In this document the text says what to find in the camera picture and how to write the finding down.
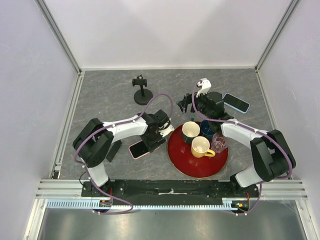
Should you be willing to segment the pink cased phone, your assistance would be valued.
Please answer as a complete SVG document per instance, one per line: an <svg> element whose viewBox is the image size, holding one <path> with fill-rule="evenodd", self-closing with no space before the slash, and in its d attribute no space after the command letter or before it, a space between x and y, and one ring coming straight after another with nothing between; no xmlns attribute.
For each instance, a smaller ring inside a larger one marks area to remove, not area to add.
<svg viewBox="0 0 320 240"><path fill-rule="evenodd" d="M149 152L147 146L143 141L136 142L128 147L129 153L134 160L144 157L145 155L152 153Z"/></svg>

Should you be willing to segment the black phone stand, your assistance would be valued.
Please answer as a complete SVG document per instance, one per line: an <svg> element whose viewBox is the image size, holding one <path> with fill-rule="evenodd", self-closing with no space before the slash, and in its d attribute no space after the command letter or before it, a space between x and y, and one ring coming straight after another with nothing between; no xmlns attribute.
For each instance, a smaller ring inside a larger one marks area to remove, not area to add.
<svg viewBox="0 0 320 240"><path fill-rule="evenodd" d="M145 106L153 98L153 93L147 89L147 79L142 75L138 75L136 78L132 79L132 86L139 86L140 89L137 90L133 96L134 101L141 106Z"/></svg>

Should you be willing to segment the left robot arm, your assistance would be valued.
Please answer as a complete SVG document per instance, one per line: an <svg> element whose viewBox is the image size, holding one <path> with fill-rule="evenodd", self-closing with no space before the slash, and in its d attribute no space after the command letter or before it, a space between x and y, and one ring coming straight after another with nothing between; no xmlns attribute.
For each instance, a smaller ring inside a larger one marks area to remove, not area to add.
<svg viewBox="0 0 320 240"><path fill-rule="evenodd" d="M110 191L110 178L104 161L108 152L114 151L113 144L139 136L141 141L133 144L131 152L132 157L137 159L158 149L166 142L166 136L174 130L171 119L163 110L155 114L144 112L114 122L102 122L93 118L73 141L72 146L94 182L92 191L99 197L104 197Z"/></svg>

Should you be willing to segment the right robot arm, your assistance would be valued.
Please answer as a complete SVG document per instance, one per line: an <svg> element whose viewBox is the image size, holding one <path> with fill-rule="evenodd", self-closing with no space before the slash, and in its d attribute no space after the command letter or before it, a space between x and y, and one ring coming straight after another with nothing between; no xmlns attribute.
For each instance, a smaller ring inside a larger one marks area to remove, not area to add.
<svg viewBox="0 0 320 240"><path fill-rule="evenodd" d="M183 113L191 106L190 111L207 120L213 132L251 150L253 165L230 178L229 191L233 196L242 196L253 184L291 176L296 161L283 134L276 129L259 130L239 122L226 113L222 94L215 91L187 93L177 105Z"/></svg>

